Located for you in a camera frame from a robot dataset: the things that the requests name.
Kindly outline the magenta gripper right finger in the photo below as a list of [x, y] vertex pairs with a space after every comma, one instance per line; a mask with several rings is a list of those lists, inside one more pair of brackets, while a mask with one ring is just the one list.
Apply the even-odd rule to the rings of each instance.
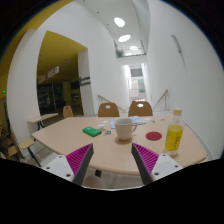
[[132, 144], [131, 153], [144, 185], [148, 185], [182, 169], [182, 166], [168, 154], [157, 154], [137, 143]]

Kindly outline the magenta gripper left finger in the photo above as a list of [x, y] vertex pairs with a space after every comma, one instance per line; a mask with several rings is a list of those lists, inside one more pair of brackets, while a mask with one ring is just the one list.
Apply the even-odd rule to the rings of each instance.
[[81, 186], [93, 154], [93, 144], [87, 144], [67, 156], [57, 156], [44, 170]]

